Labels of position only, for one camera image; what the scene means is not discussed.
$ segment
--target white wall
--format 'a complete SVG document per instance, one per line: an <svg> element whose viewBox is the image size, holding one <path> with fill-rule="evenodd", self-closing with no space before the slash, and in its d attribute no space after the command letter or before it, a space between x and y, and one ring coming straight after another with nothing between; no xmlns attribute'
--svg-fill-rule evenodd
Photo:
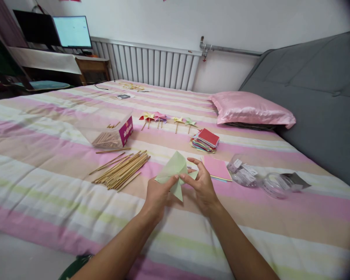
<svg viewBox="0 0 350 280"><path fill-rule="evenodd" d="M33 0L5 0L31 10ZM91 36L199 50L205 42L264 52L350 31L343 0L38 0L53 16L86 15ZM256 58L211 52L194 91L237 90Z"/></svg>

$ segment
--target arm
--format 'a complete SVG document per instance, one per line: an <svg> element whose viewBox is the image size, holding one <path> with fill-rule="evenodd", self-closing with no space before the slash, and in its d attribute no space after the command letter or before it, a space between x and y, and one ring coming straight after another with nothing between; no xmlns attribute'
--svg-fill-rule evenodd
<svg viewBox="0 0 350 280"><path fill-rule="evenodd" d="M198 166L197 178L193 180L187 174L182 174L180 177L195 189L199 207L210 219L234 277L236 279L279 279L220 203L210 174L203 163L192 157L188 160Z"/></svg>
<svg viewBox="0 0 350 280"><path fill-rule="evenodd" d="M84 265L72 280L124 279L153 229L162 220L168 193L178 178L177 175L173 176L165 184L150 179L147 198L139 214Z"/></svg>

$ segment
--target red paper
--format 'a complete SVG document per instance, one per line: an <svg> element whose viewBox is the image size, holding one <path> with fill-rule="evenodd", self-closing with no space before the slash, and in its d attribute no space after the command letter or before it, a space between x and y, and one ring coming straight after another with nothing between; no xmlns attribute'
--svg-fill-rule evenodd
<svg viewBox="0 0 350 280"><path fill-rule="evenodd" d="M210 131L208 131L206 128L204 128L201 133L198 136L199 138L202 138L203 140L206 140L207 142L211 143L212 145L216 146L219 141L219 137Z"/></svg>

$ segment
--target hand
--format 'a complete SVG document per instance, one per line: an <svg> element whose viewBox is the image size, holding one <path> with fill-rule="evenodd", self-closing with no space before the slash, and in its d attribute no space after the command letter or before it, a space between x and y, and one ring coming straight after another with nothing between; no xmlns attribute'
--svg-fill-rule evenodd
<svg viewBox="0 0 350 280"><path fill-rule="evenodd" d="M147 198L140 213L159 223L165 212L165 205L171 187L178 181L179 176L174 175L164 184L155 181L155 177L148 181Z"/></svg>
<svg viewBox="0 0 350 280"><path fill-rule="evenodd" d="M196 190L197 203L202 212L209 215L210 210L220 204L219 199L215 193L213 182L209 172L206 170L205 166L198 159L189 157L187 158L190 162L197 165L199 171L195 180L193 180L188 174L181 174L180 177L183 181L189 184Z"/></svg>

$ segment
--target striped bedsheet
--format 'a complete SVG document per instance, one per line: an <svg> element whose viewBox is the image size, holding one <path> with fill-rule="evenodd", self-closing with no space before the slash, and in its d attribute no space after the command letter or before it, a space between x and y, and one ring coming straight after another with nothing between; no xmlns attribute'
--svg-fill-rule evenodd
<svg viewBox="0 0 350 280"><path fill-rule="evenodd" d="M0 100L0 230L72 254L97 253L141 209L147 181L175 151L200 158L188 127L172 120L162 129L141 127L142 112L190 117L220 136L212 156L225 161L239 153L261 175L298 174L312 187L285 200L260 189L214 180L215 191L241 230L281 279L342 278L350 270L350 187L317 166L272 132L216 125L208 95L142 84L150 92L118 100L116 82ZM107 191L88 176L115 154L96 154L73 124L99 108L133 109L132 152L150 161L122 192ZM130 279L232 279L208 220L183 188L132 267Z"/></svg>

